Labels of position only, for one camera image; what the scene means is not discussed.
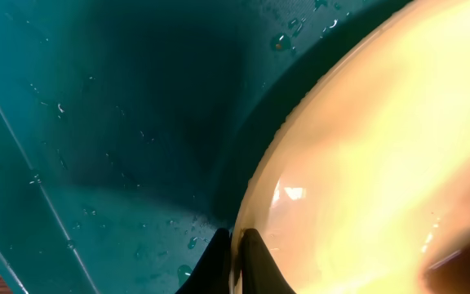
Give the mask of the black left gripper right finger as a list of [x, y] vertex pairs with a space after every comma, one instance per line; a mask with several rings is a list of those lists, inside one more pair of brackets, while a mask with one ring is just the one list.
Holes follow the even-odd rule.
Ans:
[[257, 229], [246, 229], [239, 245], [243, 294], [295, 294]]

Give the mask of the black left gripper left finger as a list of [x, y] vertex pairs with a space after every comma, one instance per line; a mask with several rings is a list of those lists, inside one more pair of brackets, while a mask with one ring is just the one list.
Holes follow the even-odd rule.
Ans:
[[177, 294], [229, 294], [231, 235], [217, 229], [191, 275]]

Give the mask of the yellow plate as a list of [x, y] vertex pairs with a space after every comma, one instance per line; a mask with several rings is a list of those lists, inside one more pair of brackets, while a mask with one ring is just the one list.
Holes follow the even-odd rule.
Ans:
[[301, 100], [237, 216], [295, 293], [431, 293], [470, 243], [470, 0], [413, 1]]

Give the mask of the green yellow sponge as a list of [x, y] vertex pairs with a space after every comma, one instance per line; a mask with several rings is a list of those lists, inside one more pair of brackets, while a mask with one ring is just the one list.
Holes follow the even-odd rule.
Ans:
[[470, 294], [470, 243], [430, 266], [424, 277], [433, 294]]

